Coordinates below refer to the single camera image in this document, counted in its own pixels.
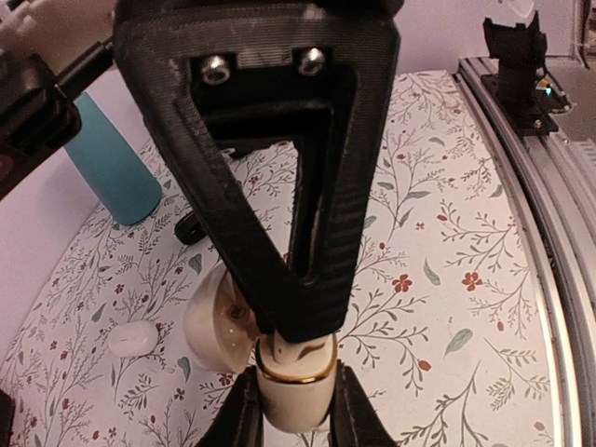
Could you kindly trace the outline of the white stem earbud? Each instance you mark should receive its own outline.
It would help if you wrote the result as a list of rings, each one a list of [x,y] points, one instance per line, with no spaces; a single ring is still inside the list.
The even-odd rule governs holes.
[[[273,338],[273,357],[276,363],[293,364],[300,360],[311,359],[326,344],[327,337],[319,337],[306,342],[288,342],[279,332]]]

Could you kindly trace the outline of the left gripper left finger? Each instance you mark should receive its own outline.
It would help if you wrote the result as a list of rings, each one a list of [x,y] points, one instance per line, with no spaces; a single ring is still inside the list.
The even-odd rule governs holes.
[[[199,447],[260,447],[264,444],[263,427],[256,367],[250,366],[230,388]]]

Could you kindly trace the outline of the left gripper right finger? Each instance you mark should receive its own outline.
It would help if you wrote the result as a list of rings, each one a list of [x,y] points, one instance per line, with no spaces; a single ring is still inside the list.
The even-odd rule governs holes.
[[[337,361],[329,443],[335,447],[395,447],[353,369]]]

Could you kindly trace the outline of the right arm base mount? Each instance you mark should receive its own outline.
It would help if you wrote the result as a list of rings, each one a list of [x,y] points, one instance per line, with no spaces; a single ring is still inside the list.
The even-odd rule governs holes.
[[[498,67],[496,74],[482,75],[481,82],[515,133],[526,137],[557,132],[552,116],[568,112],[571,103],[546,65],[548,42],[538,12],[533,9],[509,23],[487,17],[483,31]]]

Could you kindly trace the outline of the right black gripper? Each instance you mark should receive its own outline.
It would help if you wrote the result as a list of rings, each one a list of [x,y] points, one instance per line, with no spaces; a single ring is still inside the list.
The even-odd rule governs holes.
[[[400,50],[391,8],[120,8],[116,65],[263,333],[344,324]]]

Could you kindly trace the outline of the cream earbud charging case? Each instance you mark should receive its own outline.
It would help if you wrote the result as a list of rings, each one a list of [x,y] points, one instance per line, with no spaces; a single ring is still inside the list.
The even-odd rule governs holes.
[[[285,433],[305,433],[322,425],[332,403],[337,342],[325,335],[325,346],[311,359],[276,363],[274,334],[262,334],[231,274],[217,264],[199,284],[183,316],[183,334],[196,363],[217,373],[241,373],[256,362],[264,415]]]

